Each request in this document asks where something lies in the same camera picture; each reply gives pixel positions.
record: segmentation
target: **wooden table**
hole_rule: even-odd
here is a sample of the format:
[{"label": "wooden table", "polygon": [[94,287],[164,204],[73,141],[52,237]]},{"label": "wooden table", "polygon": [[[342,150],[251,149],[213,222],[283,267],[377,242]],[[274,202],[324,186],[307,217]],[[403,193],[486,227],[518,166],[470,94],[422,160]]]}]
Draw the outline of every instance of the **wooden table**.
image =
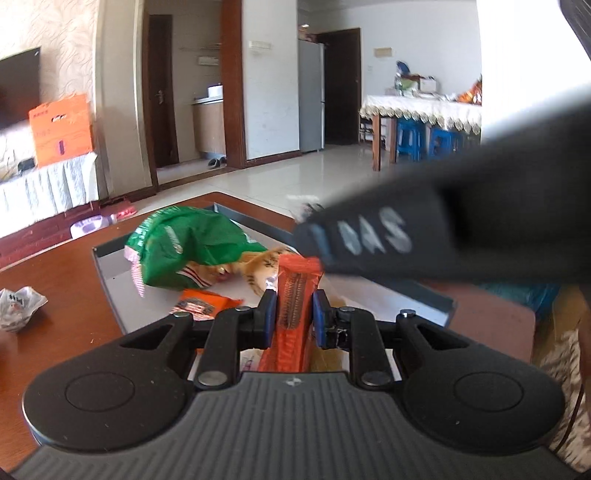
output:
[{"label": "wooden table", "polygon": [[[294,221],[222,193],[181,205],[220,203],[285,230]],[[0,332],[0,467],[11,470],[36,447],[21,410],[22,393],[47,368],[121,336],[93,263],[92,248],[132,232],[147,215],[60,245],[0,272],[0,286],[30,285],[49,302],[18,334]],[[432,285],[459,300],[450,327],[508,355],[529,360],[533,312],[475,287]]]}]

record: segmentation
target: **orange snack bag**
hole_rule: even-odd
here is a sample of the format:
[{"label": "orange snack bag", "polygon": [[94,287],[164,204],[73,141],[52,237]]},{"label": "orange snack bag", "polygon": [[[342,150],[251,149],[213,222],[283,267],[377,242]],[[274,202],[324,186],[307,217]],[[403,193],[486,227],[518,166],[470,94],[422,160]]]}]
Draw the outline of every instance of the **orange snack bag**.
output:
[{"label": "orange snack bag", "polygon": [[222,310],[232,309],[242,304],[242,300],[222,297],[217,293],[203,290],[186,289],[170,313],[189,312],[193,320],[213,320]]},{"label": "orange snack bag", "polygon": [[280,255],[277,323],[271,347],[262,354],[259,372],[309,370],[312,294],[318,288],[322,274],[317,258]]}]

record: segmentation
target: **white cloth cover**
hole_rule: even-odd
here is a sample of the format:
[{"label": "white cloth cover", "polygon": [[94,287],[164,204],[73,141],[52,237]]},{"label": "white cloth cover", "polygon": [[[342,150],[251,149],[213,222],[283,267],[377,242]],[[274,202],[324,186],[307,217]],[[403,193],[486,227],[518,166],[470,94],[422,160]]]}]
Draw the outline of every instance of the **white cloth cover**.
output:
[{"label": "white cloth cover", "polygon": [[98,200],[95,161],[88,153],[0,183],[0,238]]},{"label": "white cloth cover", "polygon": [[359,114],[364,118],[374,115],[420,120],[442,128],[455,127],[466,133],[480,133],[482,107],[468,103],[446,102],[388,95],[368,95]]}]

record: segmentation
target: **cardboard box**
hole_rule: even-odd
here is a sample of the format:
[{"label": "cardboard box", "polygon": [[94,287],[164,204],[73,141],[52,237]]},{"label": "cardboard box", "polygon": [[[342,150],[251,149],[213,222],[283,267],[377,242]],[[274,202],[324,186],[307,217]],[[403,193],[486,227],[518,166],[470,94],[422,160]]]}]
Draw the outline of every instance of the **cardboard box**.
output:
[{"label": "cardboard box", "polygon": [[29,112],[29,120],[38,167],[69,160],[93,150],[86,95],[44,103]]}]

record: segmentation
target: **wooden door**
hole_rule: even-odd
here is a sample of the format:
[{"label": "wooden door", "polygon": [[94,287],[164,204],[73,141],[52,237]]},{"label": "wooden door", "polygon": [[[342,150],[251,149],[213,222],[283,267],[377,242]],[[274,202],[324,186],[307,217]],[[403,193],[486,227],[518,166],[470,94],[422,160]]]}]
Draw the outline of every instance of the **wooden door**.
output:
[{"label": "wooden door", "polygon": [[148,94],[152,143],[157,167],[178,163],[174,121],[173,16],[150,15],[148,26]]},{"label": "wooden door", "polygon": [[361,108],[361,31],[321,33],[324,51],[324,136],[327,144],[359,141]]}]

